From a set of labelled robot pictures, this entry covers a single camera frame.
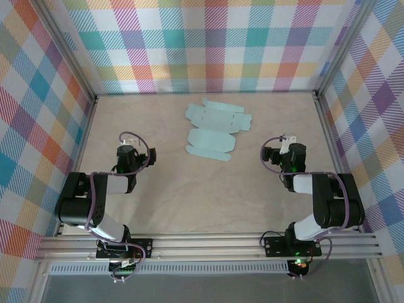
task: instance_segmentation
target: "purple cable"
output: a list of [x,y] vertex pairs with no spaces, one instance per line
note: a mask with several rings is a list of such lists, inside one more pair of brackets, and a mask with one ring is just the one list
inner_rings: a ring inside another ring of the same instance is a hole
[[[149,161],[150,161],[150,148],[149,148],[149,146],[147,145],[146,141],[145,141],[141,136],[139,136],[139,135],[137,135],[137,134],[135,134],[135,133],[132,133],[132,132],[130,132],[130,131],[123,131],[123,132],[119,135],[119,141],[120,141],[120,142],[123,142],[123,140],[122,140],[122,135],[123,135],[123,134],[130,134],[130,135],[132,135],[132,136],[135,136],[136,138],[138,138],[138,139],[145,145],[145,147],[146,147],[146,152],[147,152],[147,159],[146,159],[146,162],[145,162],[145,164],[144,164],[142,167],[140,167],[140,168],[139,168],[137,171],[135,171],[135,172],[127,172],[127,173],[124,173],[124,174],[118,174],[118,173],[114,173],[114,172],[92,172],[92,173],[90,174],[91,206],[90,206],[90,211],[88,212],[88,216],[87,216],[86,223],[84,224],[84,229],[85,229],[86,231],[88,231],[90,234],[92,234],[94,237],[100,239],[101,241],[110,242],[110,243],[114,243],[114,244],[125,245],[125,246],[132,246],[132,247],[136,247],[136,248],[138,248],[138,249],[141,250],[141,252],[142,252],[142,257],[141,257],[141,260],[139,261],[139,263],[136,265],[136,269],[133,271],[133,273],[131,273],[130,275],[128,275],[128,276],[126,277],[126,279],[122,279],[122,282],[124,282],[125,280],[131,278],[131,277],[140,269],[141,265],[145,262],[145,259],[146,259],[146,251],[145,251],[145,249],[144,249],[143,247],[141,247],[140,245],[137,245],[137,244],[127,243],[127,242],[119,242],[119,241],[115,241],[115,240],[112,240],[112,239],[107,239],[107,238],[101,237],[100,235],[96,234],[95,232],[92,232],[88,226],[89,226],[90,221],[91,221],[91,219],[92,219],[92,217],[93,217],[93,214],[94,214],[94,210],[95,210],[95,199],[97,198],[97,197],[95,196],[94,175],[95,175],[95,174],[118,175],[118,176],[135,175],[135,174],[137,174],[138,172],[141,172],[141,171],[149,164]],[[119,281],[118,279],[115,278],[114,272],[112,272],[112,277],[113,277],[114,281]]]
[[261,151],[259,153],[259,158],[261,159],[261,163],[266,167],[266,169],[268,169],[270,172],[273,172],[275,174],[278,175],[318,175],[318,174],[326,174],[326,175],[332,175],[340,184],[341,186],[341,190],[342,190],[342,194],[343,194],[343,199],[345,202],[345,219],[343,221],[343,224],[341,227],[335,228],[335,229],[330,229],[330,230],[325,230],[324,232],[319,233],[318,235],[316,235],[314,238],[316,240],[320,239],[322,236],[330,234],[332,232],[340,232],[341,230],[343,230],[345,227],[347,227],[348,225],[348,221],[349,221],[349,199],[348,199],[348,193],[347,193],[347,189],[342,181],[342,179],[340,178],[340,176],[334,172],[277,172],[271,168],[269,168],[265,162],[264,162],[264,158],[263,158],[263,151],[264,151],[264,147],[266,144],[268,144],[269,142],[273,141],[273,140],[282,140],[285,137],[283,136],[279,136],[279,137],[274,137],[271,139],[268,139],[265,141],[265,143],[262,145],[261,147]]

